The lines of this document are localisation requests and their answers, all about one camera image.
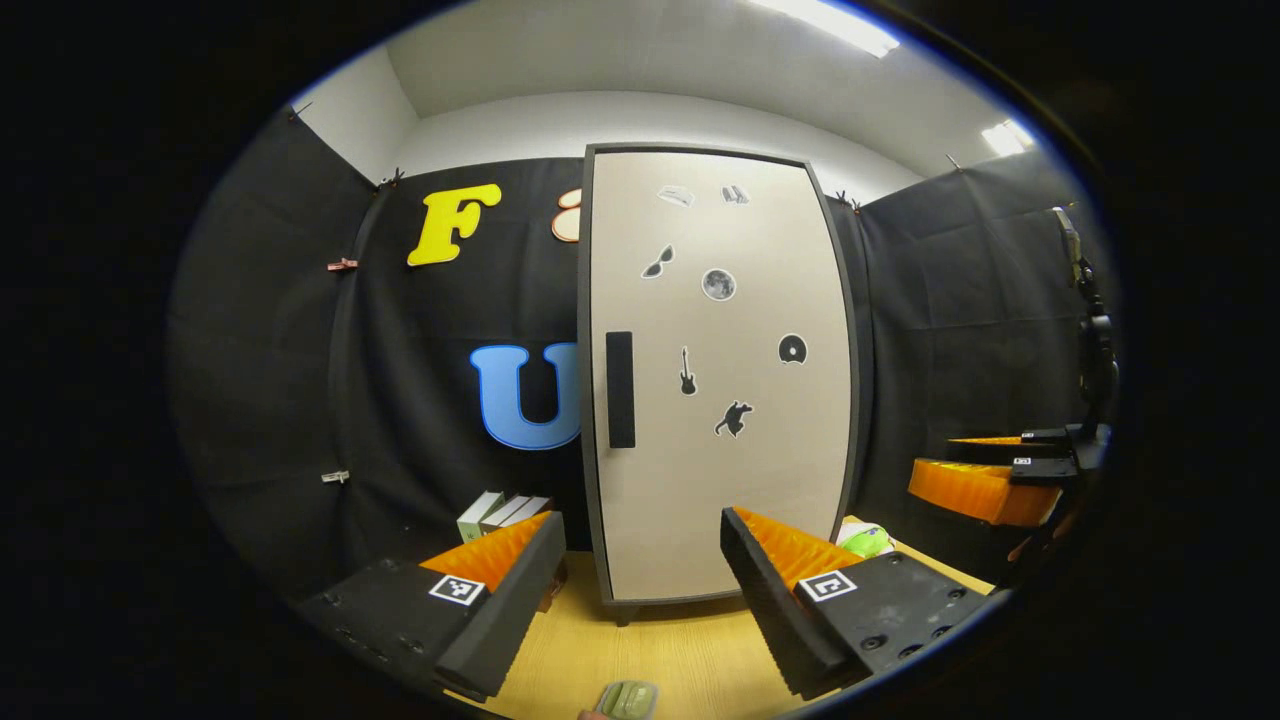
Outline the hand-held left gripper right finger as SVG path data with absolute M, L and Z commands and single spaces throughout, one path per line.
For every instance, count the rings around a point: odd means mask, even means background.
M 719 548 L 786 687 L 804 700 L 899 670 L 989 598 L 910 555 L 864 559 L 742 507 Z

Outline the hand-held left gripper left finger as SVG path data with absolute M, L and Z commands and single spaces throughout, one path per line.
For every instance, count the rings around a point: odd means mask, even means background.
M 544 511 L 419 562 L 383 559 L 300 605 L 370 667 L 421 692 L 499 694 L 566 551 Z

